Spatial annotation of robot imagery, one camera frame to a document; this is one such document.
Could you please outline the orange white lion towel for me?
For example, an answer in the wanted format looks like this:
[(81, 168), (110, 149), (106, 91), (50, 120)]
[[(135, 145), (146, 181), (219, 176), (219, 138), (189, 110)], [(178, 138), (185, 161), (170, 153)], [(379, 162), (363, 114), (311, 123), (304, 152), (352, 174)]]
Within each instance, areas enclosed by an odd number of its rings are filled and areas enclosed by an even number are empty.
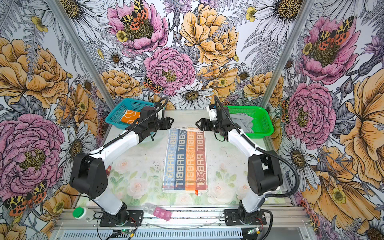
[(133, 110), (126, 110), (121, 117), (121, 122), (125, 124), (133, 124), (136, 119), (140, 118), (141, 113)]

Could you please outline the blue beige patterned towel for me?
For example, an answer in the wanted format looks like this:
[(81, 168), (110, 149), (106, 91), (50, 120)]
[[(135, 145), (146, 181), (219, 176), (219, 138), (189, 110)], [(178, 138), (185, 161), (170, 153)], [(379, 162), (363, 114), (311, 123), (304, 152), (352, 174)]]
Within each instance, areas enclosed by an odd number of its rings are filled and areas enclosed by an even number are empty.
[(208, 191), (206, 138), (194, 128), (169, 131), (163, 192), (199, 195)]

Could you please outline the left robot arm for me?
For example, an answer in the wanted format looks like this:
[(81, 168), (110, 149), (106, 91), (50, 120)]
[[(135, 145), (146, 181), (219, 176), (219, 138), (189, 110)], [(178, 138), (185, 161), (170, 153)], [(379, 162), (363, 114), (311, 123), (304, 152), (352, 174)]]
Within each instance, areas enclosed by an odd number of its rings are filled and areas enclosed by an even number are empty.
[(127, 205), (108, 189), (107, 168), (128, 149), (153, 138), (158, 130), (171, 128), (174, 119), (164, 116), (164, 108), (142, 108), (140, 117), (121, 135), (88, 154), (74, 157), (70, 186), (94, 201), (117, 226), (129, 218)]

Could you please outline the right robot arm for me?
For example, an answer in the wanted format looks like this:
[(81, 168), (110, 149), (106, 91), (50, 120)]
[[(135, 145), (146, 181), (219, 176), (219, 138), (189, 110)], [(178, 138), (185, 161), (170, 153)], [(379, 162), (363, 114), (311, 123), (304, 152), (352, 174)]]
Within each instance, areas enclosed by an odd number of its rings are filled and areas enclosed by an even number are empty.
[(202, 131), (219, 133), (248, 157), (247, 178), (251, 190), (238, 207), (241, 222), (248, 225), (263, 216), (261, 208), (267, 199), (285, 197), (278, 193), (283, 184), (280, 161), (273, 151), (261, 149), (233, 122), (227, 107), (211, 104), (207, 112), (209, 118), (200, 119), (196, 126)]

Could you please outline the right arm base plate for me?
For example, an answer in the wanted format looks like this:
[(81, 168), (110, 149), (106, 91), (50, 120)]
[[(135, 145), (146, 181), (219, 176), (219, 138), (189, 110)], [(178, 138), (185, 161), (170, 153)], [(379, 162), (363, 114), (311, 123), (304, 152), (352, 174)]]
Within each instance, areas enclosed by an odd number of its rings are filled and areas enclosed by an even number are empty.
[(267, 219), (262, 211), (247, 213), (242, 209), (225, 209), (226, 226), (264, 226)]

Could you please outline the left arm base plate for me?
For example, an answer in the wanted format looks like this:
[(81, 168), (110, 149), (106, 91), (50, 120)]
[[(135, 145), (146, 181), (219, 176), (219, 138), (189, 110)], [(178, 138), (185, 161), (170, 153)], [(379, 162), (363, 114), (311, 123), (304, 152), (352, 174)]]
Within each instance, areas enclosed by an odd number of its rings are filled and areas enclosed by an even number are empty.
[(140, 227), (144, 217), (142, 210), (125, 210), (117, 215), (104, 213), (100, 227)]

